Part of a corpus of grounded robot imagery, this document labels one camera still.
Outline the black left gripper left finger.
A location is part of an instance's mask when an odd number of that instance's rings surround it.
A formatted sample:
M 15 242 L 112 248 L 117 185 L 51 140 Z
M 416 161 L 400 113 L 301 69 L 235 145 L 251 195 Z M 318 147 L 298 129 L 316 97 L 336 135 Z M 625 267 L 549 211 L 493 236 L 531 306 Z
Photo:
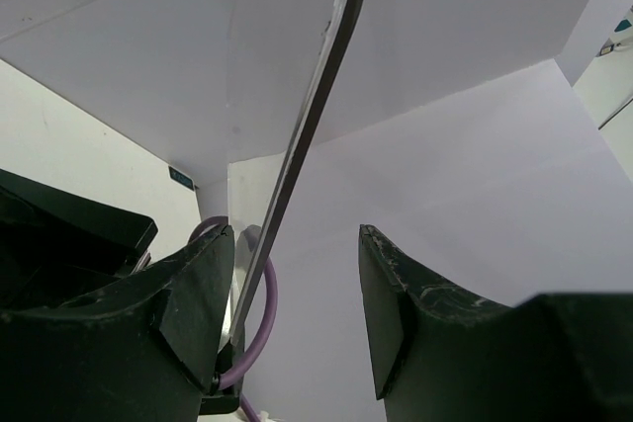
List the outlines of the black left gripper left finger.
M 221 389 L 233 231 L 57 306 L 1 311 L 5 421 L 195 421 L 234 410 Z

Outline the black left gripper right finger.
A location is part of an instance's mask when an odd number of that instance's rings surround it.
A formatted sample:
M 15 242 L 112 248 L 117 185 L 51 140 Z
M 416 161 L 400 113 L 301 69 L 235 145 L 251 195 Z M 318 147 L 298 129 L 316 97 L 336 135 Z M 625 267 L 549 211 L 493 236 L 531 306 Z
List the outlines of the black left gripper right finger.
M 548 293 L 506 306 L 366 224 L 358 264 L 375 393 L 389 420 L 631 419 L 631 295 Z

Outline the clear acrylic makeup organizer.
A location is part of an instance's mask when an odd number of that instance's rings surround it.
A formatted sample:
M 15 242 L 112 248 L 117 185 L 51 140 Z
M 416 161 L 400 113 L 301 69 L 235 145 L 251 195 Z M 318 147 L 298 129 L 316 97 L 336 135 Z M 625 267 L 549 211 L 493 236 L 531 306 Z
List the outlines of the clear acrylic makeup organizer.
M 1 0 L 1 57 L 190 177 L 223 181 L 239 334 L 363 0 Z

